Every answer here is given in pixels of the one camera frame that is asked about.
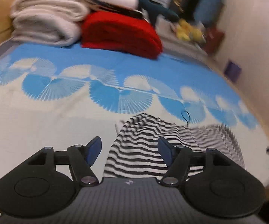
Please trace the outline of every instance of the stack of folded clothes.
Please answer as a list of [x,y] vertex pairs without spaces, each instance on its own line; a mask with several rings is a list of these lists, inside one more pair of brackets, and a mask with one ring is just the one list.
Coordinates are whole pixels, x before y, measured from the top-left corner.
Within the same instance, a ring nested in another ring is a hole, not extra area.
[[15,0],[13,40],[68,46],[80,38],[82,21],[90,10],[77,0]]
[[91,10],[106,10],[142,17],[138,0],[15,0],[12,39],[53,46],[69,46],[81,36],[80,21]]
[[[14,40],[68,46],[82,35],[82,46],[132,53],[151,59],[162,52],[154,30],[159,14],[175,19],[148,0],[16,0]],[[150,23],[139,10],[148,10]],[[84,20],[80,30],[76,22]]]

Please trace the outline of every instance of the white wall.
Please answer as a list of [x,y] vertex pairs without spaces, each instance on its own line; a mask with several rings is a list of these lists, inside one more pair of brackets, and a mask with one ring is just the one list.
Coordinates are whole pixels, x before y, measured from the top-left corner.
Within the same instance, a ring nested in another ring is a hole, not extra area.
[[269,126],[269,0],[225,0],[218,27],[226,32],[218,66],[230,59],[242,68],[236,86]]

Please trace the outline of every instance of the folded red blanket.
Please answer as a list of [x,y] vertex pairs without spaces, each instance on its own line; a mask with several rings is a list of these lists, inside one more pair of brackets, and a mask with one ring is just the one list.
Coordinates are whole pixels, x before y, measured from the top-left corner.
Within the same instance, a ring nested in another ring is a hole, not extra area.
[[82,47],[128,52],[156,59],[162,44],[145,20],[111,12],[94,12],[82,25]]

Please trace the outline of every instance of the blue and white bedspread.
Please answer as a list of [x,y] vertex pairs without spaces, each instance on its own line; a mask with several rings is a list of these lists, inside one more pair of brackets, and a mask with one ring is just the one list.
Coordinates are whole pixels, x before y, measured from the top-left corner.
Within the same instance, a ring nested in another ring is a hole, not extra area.
[[0,58],[0,177],[44,146],[65,150],[101,136],[102,177],[114,124],[146,112],[177,125],[224,123],[246,169],[266,182],[269,145],[240,97],[208,68],[168,55],[149,60],[97,49],[23,44]]

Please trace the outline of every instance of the black and white striped fabric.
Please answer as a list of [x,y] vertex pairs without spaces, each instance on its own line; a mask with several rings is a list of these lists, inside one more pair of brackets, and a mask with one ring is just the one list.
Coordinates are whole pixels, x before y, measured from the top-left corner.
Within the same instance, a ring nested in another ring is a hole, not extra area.
[[[226,126],[185,128],[143,113],[133,116],[123,125],[110,148],[103,176],[161,179],[168,170],[157,150],[157,140],[161,136],[174,146],[184,145],[193,151],[205,152],[214,147],[245,167],[239,145]],[[202,170],[203,166],[191,167],[189,176]]]

